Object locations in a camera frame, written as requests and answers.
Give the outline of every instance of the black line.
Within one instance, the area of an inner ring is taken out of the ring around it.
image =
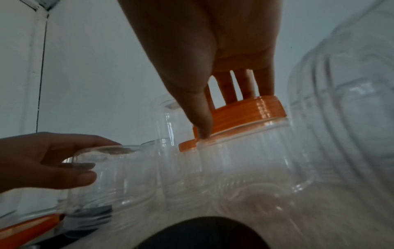
[[[22,1],[22,0],[19,0],[20,2],[22,2],[23,4],[25,4],[26,6],[29,6],[30,8],[32,8],[35,12],[37,12],[37,7],[35,7],[35,6],[30,6],[30,5],[28,5],[26,2],[24,2],[24,1]]]
[[[41,86],[42,86],[42,73],[44,71],[44,56],[45,56],[45,45],[46,45],[46,29],[48,27],[48,17],[46,16],[46,24],[45,24],[45,34],[44,34],[44,46],[42,50],[42,62],[41,62],[41,77],[40,77],[40,90],[38,94],[38,108],[37,108],[37,121],[36,121],[36,132],[38,132],[38,118],[40,116],[40,100],[41,100]]]

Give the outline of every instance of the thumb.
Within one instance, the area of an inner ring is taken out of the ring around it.
[[[18,162],[7,168],[0,178],[12,188],[70,189],[90,185],[97,177],[96,173],[89,170],[48,167],[35,162]]]
[[[197,127],[198,136],[200,138],[209,137],[212,131],[213,120],[204,89],[195,92],[186,91],[166,78],[161,78],[165,87],[182,107],[190,122]]]

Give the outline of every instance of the orange lid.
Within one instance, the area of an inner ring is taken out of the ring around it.
[[[225,105],[212,111],[212,134],[264,119],[286,117],[286,112],[276,96],[258,96]],[[198,139],[197,129],[193,128]]]
[[[179,147],[180,152],[191,150],[193,148],[196,148],[196,140],[192,139],[192,140],[188,140],[186,142],[180,143],[178,145],[178,147]]]
[[[0,248],[18,248],[53,229],[58,223],[59,215],[46,215],[0,229]]]

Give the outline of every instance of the fingernail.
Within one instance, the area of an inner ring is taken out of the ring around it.
[[[89,172],[89,173],[83,173],[78,176],[78,185],[79,186],[87,186],[96,180],[96,173],[94,172]]]
[[[209,137],[209,133],[207,133],[206,131],[197,128],[197,135],[200,139],[204,139],[204,138],[208,138]]]

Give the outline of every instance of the hand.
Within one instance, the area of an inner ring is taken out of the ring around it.
[[[201,137],[212,129],[212,102],[204,94],[209,95],[211,75],[226,104],[237,100],[230,71],[244,98],[255,95],[251,71],[260,95],[273,95],[281,0],[119,2],[165,87]]]
[[[96,173],[62,162],[84,148],[119,145],[92,135],[41,132],[0,139],[0,193],[20,187],[69,189],[92,184]]]

